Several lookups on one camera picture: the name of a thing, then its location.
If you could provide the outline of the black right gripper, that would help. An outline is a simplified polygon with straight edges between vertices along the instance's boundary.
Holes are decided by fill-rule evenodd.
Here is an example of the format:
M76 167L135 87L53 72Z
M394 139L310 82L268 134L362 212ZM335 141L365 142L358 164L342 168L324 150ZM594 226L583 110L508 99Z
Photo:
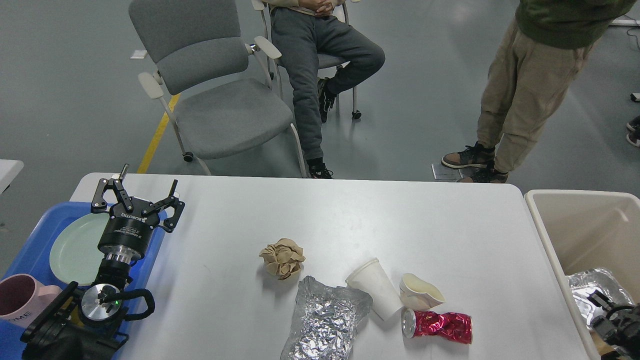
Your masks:
M640 357L640 306L619 305L599 290L587 296L594 319L590 326L601 339L627 358Z

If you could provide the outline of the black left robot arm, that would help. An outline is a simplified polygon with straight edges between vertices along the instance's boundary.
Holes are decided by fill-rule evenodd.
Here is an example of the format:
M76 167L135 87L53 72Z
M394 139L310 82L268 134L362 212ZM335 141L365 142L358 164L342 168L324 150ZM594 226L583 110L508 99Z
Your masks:
M146 256L156 228L173 232L185 203L176 194L178 180L157 202L130 196L123 186L128 168L101 178L94 192L92 214L109 215L96 246L103 259L94 281L87 289L71 281L26 328L24 360L110 360L130 338L122 323L153 314L153 294L128 289L130 270Z

